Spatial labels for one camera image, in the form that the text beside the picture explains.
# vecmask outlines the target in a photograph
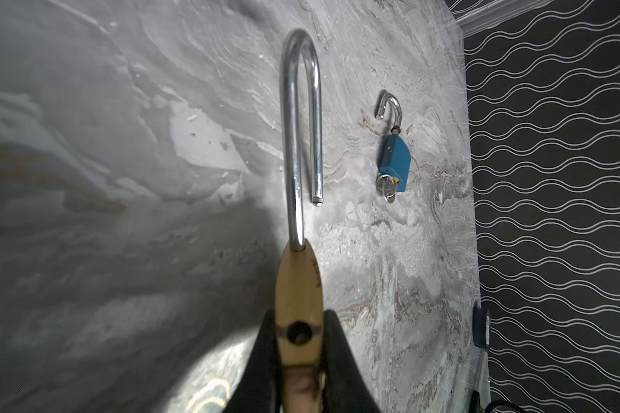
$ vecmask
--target marble pattern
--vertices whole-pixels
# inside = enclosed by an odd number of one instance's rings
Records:
[[[322,74],[325,203],[305,213],[325,305],[382,411],[463,411],[479,282],[442,0],[0,0],[0,409],[220,411],[287,241],[278,63],[298,27]],[[383,88],[413,154],[391,205]]]

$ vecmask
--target padlock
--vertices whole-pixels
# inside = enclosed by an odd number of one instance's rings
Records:
[[[395,192],[405,192],[406,181],[409,178],[409,167],[411,166],[411,152],[409,147],[399,136],[402,123],[402,108],[394,95],[386,92],[381,95],[376,117],[383,119],[387,103],[393,105],[395,121],[391,129],[391,135],[386,138],[383,147],[383,154],[379,163],[380,176],[377,178],[377,191],[388,202],[395,200]]]

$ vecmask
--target black wavy patterned fabric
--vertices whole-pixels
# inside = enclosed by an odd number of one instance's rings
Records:
[[[620,412],[620,0],[464,44],[492,398]]]
[[[485,4],[489,4],[494,0],[446,0],[446,4],[450,12],[458,19],[464,14],[476,10]]]

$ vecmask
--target black cable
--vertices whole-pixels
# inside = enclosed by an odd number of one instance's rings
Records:
[[[517,406],[514,403],[511,403],[507,400],[494,400],[485,407],[485,413],[491,413],[496,409],[496,407],[509,407],[510,409],[516,410],[519,413],[526,413],[524,409]]]

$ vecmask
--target padlock body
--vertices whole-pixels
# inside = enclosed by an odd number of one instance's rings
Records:
[[[397,192],[405,192],[410,166],[411,153],[409,148],[399,135],[389,135],[383,147],[379,172],[399,179]]]

